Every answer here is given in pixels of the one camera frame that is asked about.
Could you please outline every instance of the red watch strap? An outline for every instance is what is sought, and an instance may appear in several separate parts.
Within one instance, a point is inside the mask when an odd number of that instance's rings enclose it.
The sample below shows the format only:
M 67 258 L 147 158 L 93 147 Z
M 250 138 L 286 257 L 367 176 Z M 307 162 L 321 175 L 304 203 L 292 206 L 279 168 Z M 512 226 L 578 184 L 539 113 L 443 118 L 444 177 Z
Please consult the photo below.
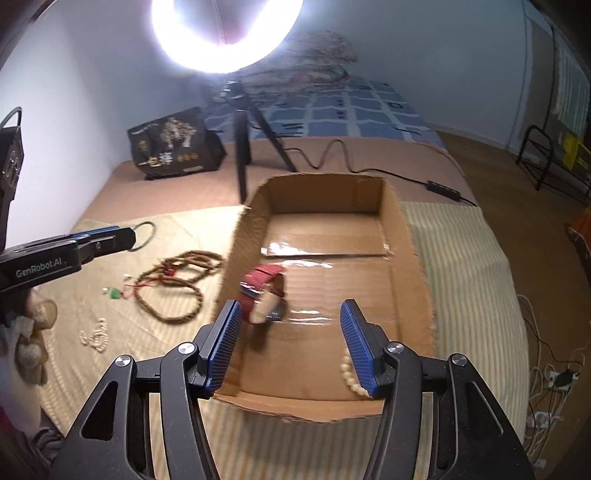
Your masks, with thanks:
M 251 290 L 261 291 L 266 284 L 270 283 L 273 278 L 282 274 L 284 271 L 285 268 L 281 265 L 258 265 L 250 273 L 244 276 L 243 283 L 245 283 Z M 272 289 L 271 292 L 279 297 L 284 296 L 282 290 Z M 239 301 L 242 308 L 242 318 L 243 320 L 248 321 L 255 304 L 255 299 L 245 293 L 241 293 Z

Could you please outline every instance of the black bag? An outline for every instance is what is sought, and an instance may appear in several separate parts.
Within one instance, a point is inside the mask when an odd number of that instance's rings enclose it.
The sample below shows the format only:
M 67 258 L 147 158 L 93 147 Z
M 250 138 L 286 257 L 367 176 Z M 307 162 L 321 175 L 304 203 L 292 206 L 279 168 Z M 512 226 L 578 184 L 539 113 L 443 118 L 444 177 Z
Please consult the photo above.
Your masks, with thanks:
M 220 167 L 226 151 L 200 113 L 194 107 L 127 130 L 134 164 L 147 180 Z

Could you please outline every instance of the plush toy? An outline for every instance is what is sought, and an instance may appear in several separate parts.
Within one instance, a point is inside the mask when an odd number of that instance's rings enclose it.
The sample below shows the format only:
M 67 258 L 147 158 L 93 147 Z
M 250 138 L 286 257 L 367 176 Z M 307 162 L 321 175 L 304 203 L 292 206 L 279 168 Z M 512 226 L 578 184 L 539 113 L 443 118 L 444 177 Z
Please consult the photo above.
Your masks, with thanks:
M 7 314 L 8 329 L 0 335 L 0 355 L 9 355 L 10 344 L 16 338 L 15 366 L 22 379 L 29 384 L 43 385 L 47 381 L 44 364 L 49 359 L 42 330 L 55 324 L 57 306 L 52 300 L 42 297 L 35 290 L 28 292 L 24 309 L 14 309 Z

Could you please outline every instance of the orange object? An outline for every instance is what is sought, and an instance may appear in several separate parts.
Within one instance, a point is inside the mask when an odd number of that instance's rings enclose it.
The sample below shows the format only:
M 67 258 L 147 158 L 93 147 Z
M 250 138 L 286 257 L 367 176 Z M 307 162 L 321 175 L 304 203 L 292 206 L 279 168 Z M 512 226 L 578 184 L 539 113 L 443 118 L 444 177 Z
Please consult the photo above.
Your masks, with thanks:
M 572 225 L 565 225 L 566 235 L 570 238 L 585 270 L 587 281 L 591 286 L 591 207 L 587 208 L 585 212 Z

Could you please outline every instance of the metal rack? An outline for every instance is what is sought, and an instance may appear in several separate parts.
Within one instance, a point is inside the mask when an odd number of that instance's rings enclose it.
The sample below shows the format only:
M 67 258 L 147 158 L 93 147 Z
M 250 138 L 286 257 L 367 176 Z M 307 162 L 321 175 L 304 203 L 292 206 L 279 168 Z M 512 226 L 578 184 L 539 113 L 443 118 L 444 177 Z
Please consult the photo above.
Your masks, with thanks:
M 532 140 L 530 138 L 532 132 L 534 131 L 539 132 L 544 137 L 544 139 L 547 140 L 547 147 L 542 145 L 538 141 Z M 545 165 L 539 166 L 523 159 L 523 153 L 528 143 L 533 145 L 536 148 L 536 150 L 538 150 L 544 156 L 544 158 L 546 159 Z M 519 155 L 517 156 L 517 160 L 515 160 L 515 163 L 517 165 L 523 164 L 527 173 L 529 173 L 531 177 L 535 180 L 536 190 L 539 190 L 542 187 L 542 185 L 547 185 L 548 187 L 560 193 L 568 195 L 569 197 L 582 203 L 583 205 L 588 205 L 589 193 L 591 193 L 591 180 L 589 180 L 588 178 L 581 178 L 578 175 L 575 175 L 558 158 L 556 158 L 555 153 L 556 151 L 554 149 L 554 143 L 552 142 L 552 139 L 548 136 L 548 134 L 537 125 L 530 125 L 528 129 L 525 131 L 524 139 L 521 143 L 521 149 L 519 150 Z M 554 175 L 550 171 L 552 165 L 555 165 L 556 167 L 564 170 L 574 179 L 577 179 L 579 182 L 583 183 L 586 187 L 585 193 L 575 188 L 569 182 L 559 178 L 557 175 Z

